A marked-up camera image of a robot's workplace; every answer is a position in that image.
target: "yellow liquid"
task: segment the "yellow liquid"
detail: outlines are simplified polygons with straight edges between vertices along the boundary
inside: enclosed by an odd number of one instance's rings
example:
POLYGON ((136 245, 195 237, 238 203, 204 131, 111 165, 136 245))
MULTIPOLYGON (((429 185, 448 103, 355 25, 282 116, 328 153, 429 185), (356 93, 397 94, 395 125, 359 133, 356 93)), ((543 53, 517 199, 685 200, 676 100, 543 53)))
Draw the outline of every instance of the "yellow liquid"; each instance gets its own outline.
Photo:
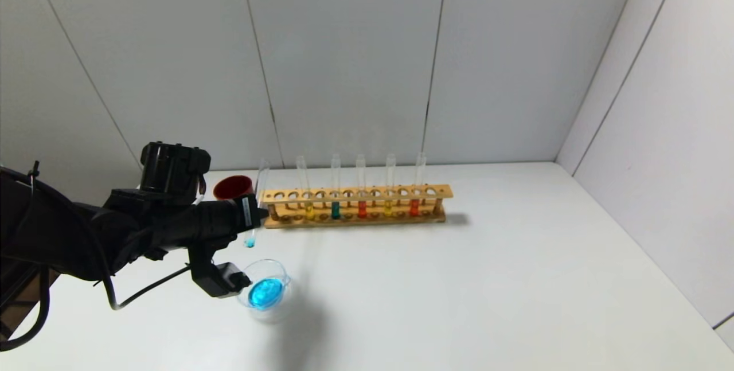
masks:
POLYGON ((317 217, 317 214, 314 212, 314 204, 307 202, 306 203, 306 219, 314 220, 317 217))
POLYGON ((393 201, 385 201, 385 216, 393 215, 393 201))

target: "test tube with green liquid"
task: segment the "test tube with green liquid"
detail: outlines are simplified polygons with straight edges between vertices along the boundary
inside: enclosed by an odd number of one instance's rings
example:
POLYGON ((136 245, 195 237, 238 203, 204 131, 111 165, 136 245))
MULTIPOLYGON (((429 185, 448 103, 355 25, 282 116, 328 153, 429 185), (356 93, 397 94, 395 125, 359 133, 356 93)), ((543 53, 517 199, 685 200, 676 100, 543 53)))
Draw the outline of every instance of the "test tube with green liquid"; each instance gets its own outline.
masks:
MULTIPOLYGON (((331 196, 339 196, 339 173, 341 172, 341 159, 339 154, 335 153, 331 157, 331 196)), ((333 201, 331 203, 331 218, 339 219, 339 201, 333 201)))
POLYGON ((393 215, 393 200, 390 199, 390 196, 395 195, 395 164, 395 155, 388 154, 388 160, 385 162, 385 169, 387 170, 385 195, 388 197, 385 199, 385 216, 393 215))
MULTIPOLYGON (((306 159, 303 156, 296 157, 296 169, 298 170, 298 178, 301 180, 302 198, 311 198, 311 190, 309 188, 309 175, 307 175, 306 159)), ((306 219, 313 220, 317 216, 314 212, 314 202, 306 202, 306 219)))

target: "glass test tube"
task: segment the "glass test tube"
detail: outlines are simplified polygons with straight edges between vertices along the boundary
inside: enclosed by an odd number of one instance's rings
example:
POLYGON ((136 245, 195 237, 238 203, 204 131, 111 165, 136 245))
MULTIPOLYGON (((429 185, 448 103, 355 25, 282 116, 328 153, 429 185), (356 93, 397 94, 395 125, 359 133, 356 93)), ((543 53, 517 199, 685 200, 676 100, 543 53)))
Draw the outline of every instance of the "glass test tube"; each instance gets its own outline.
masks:
MULTIPOLYGON (((331 196, 339 195, 339 173, 341 172, 341 159, 339 154, 335 153, 331 157, 331 196)), ((331 218, 339 219, 339 201, 333 201, 331 203, 331 218)))
POLYGON ((365 219, 367 217, 367 182, 365 180, 365 155, 357 155, 357 196, 360 197, 358 202, 359 209, 357 210, 357 217, 365 219))
MULTIPOLYGON (((267 185, 268 181, 268 173, 270 173, 270 163, 265 159, 260 160, 260 169, 257 171, 257 181, 255 181, 255 198, 257 198, 257 207, 263 206, 262 202, 265 196, 264 192, 265 185, 267 185)), ((275 212, 275 205, 268 205, 268 212, 273 220, 278 220, 278 214, 275 212)), ((250 229, 247 239, 244 242, 244 245, 247 246, 247 248, 255 246, 255 235, 260 229, 262 229, 262 227, 250 229)))
MULTIPOLYGON (((425 173, 425 153, 420 152, 415 159, 415 181, 412 187, 412 194, 418 194, 420 186, 423 185, 423 177, 425 173)), ((419 215, 420 199, 411 199, 411 216, 419 215)))
MULTIPOLYGON (((298 178, 301 180, 302 198, 310 198, 311 190, 309 188, 309 175, 307 175, 306 159, 303 156, 296 157, 296 169, 298 169, 298 178)), ((306 202, 306 219, 313 220, 317 216, 314 212, 314 202, 306 202)))
MULTIPOLYGON (((390 197, 395 195, 395 155, 388 154, 388 160, 385 162, 387 170, 387 178, 385 180, 385 195, 390 197)), ((393 215, 393 201, 390 198, 385 199, 385 216, 393 215)))

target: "panel seam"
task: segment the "panel seam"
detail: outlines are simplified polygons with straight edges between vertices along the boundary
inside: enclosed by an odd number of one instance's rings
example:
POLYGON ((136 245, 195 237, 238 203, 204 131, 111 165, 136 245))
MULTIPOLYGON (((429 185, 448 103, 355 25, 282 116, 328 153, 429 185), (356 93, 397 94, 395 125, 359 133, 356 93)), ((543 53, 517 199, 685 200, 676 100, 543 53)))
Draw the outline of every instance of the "panel seam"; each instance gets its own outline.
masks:
POLYGON ((425 149, 425 134, 428 131, 428 112, 431 107, 431 94, 433 93, 433 77, 436 71, 436 55, 438 53, 438 38, 440 37, 440 34, 441 34, 441 18, 443 16, 443 3, 444 3, 444 0, 441 0, 441 7, 438 10, 438 27, 436 28, 436 42, 433 47, 433 62, 431 64, 431 78, 428 84, 428 100, 425 101, 425 118, 423 122, 423 138, 420 141, 420 151, 424 151, 425 149))
POLYGON ((142 165, 138 161, 137 155, 133 152, 133 149, 130 146, 130 143, 128 143, 127 139, 125 138, 125 135, 120 130, 120 126, 118 125, 117 121, 115 120, 115 117, 112 115, 112 112, 110 112, 110 108, 107 107, 107 103, 104 102, 104 99, 102 99, 102 94, 100 94, 99 89, 97 89, 97 84, 94 83, 94 80, 92 80, 92 76, 89 75, 89 70, 87 70, 87 66, 84 65, 84 62, 81 60, 81 56, 79 55, 79 52, 77 52, 76 47, 74 46, 74 43, 71 41, 71 36, 69 36, 69 33, 66 31, 66 28, 64 24, 61 21, 60 16, 58 16, 58 12, 55 7, 53 7, 53 2, 51 0, 46 0, 48 3, 48 6, 50 7, 50 10, 53 13, 53 16, 56 18, 56 21, 58 22, 58 26, 61 27, 61 30, 64 32, 64 36, 66 37, 66 42, 71 47, 71 50, 74 52, 74 55, 76 56, 76 60, 79 61, 79 65, 81 65, 81 70, 84 71, 84 74, 87 76, 87 80, 89 80, 89 83, 92 84, 92 89, 94 89, 95 94, 97 94, 97 98, 102 103, 102 106, 104 107, 105 111, 107 112, 107 115, 110 116, 110 120, 112 120, 112 124, 115 126, 115 129, 118 131, 118 134, 120 134, 120 137, 123 139, 123 143, 125 143, 125 146, 127 146, 128 151, 130 152, 131 156, 133 157, 133 160, 139 170, 142 170, 142 165))
MULTIPOLYGON (((601 67, 604 57, 606 56, 606 52, 609 50, 609 45, 611 45, 611 40, 614 38, 614 33, 616 33, 616 28, 619 26, 619 21, 622 20, 622 13, 624 13, 624 8, 627 8, 627 3, 629 3, 629 0, 624 0, 624 5, 622 5, 621 10, 619 11, 619 15, 616 17, 616 21, 614 22, 614 28, 611 29, 611 34, 609 34, 609 38, 606 40, 606 45, 604 45, 604 51, 602 52, 601 57, 599 57, 599 62, 597 63, 596 68, 594 69, 594 73, 592 74, 592 79, 589 81, 589 85, 587 86, 587 89, 584 92, 584 97, 582 98, 581 103, 579 104, 579 107, 576 109, 576 115, 573 116, 573 121, 571 122, 571 128, 569 128, 568 133, 566 133, 566 137, 563 139, 563 143, 561 143, 561 147, 558 150, 558 153, 556 153, 556 157, 553 159, 554 163, 558 162, 558 157, 561 155, 561 150, 563 150, 563 146, 566 144, 566 141, 568 141, 568 137, 571 135, 571 131, 573 130, 573 125, 576 123, 576 120, 579 118, 581 109, 584 107, 584 103, 587 101, 587 97, 589 96, 589 91, 591 91, 592 84, 594 84, 594 80, 596 79, 596 76, 599 73, 599 68, 601 67)), ((576 172, 576 169, 578 167, 579 167, 579 164, 576 164, 576 167, 574 167, 574 172, 576 172)))
POLYGON ((632 72, 632 69, 634 69, 635 64, 637 63, 637 59, 639 58, 640 53, 642 53, 642 49, 645 47, 645 44, 647 43, 648 37, 650 37, 650 32, 653 31, 653 28, 655 27, 655 23, 658 21, 658 16, 660 15, 661 10, 663 10, 663 6, 665 5, 665 2, 666 0, 662 0, 660 2, 660 6, 658 7, 658 10, 655 11, 655 16, 653 17, 653 21, 650 23, 650 26, 647 28, 647 32, 645 33, 645 38, 642 39, 642 42, 640 43, 640 47, 639 49, 637 49, 637 52, 635 53, 634 59, 632 59, 632 63, 630 64, 630 67, 627 68, 627 73, 624 74, 624 79, 622 79, 622 83, 619 84, 619 88, 616 90, 616 94, 614 94, 614 98, 611 99, 611 103, 609 104, 609 107, 607 108, 606 112, 604 112, 604 117, 602 117, 599 125, 597 126, 597 130, 594 132, 594 135, 592 136, 592 139, 589 141, 589 144, 587 144, 587 148, 584 150, 584 154, 581 155, 579 163, 577 163, 576 168, 573 170, 573 173, 571 173, 572 177, 575 177, 576 172, 579 171, 581 164, 584 162, 584 159, 587 157, 587 154, 589 153, 589 149, 592 147, 592 144, 594 144, 594 141, 597 138, 599 131, 604 126, 604 122, 606 121, 606 118, 609 116, 609 112, 611 112, 611 109, 614 107, 614 103, 616 102, 617 97, 619 97, 619 94, 622 92, 622 88, 624 88, 624 85, 627 83, 627 79, 629 78, 630 73, 632 72))
POLYGON ((249 23, 252 26, 252 35, 255 37, 255 47, 257 49, 257 59, 260 61, 260 70, 263 73, 263 83, 265 84, 265 95, 268 97, 268 107, 270 108, 270 118, 273 121, 273 129, 275 130, 275 143, 278 144, 278 153, 280 153, 280 164, 283 165, 283 169, 286 168, 286 160, 283 158, 283 148, 280 146, 280 136, 278 135, 278 125, 275 123, 275 110, 273 110, 273 102, 270 99, 270 87, 268 86, 268 78, 265 75, 265 65, 263 64, 263 55, 260 51, 260 40, 257 39, 257 29, 255 29, 255 18, 252 16, 252 7, 249 4, 249 0, 245 0, 247 3, 247 15, 249 15, 249 23))

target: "wooden test tube rack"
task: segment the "wooden test tube rack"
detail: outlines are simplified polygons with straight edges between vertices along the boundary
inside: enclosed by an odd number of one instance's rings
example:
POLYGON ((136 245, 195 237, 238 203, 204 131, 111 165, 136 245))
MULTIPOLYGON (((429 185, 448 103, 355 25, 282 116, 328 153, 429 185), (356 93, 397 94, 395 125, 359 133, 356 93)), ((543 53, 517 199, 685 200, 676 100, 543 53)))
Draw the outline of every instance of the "wooden test tube rack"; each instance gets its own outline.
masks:
POLYGON ((330 189, 311 189, 304 196, 301 189, 269 189, 262 193, 261 202, 267 205, 270 216, 266 228, 307 228, 352 225, 391 225, 403 223, 445 222, 443 199, 453 198, 448 185, 395 186, 394 193, 387 195, 386 186, 372 186, 359 196, 359 188, 342 188, 337 196, 330 189), (411 200, 419 200, 419 214, 411 216, 411 200), (392 215, 385 215, 385 201, 391 200, 392 215), (357 204, 367 203, 367 217, 357 217, 357 204), (306 204, 314 206, 314 219, 306 217, 306 204), (331 204, 339 202, 339 219, 332 219, 331 204))

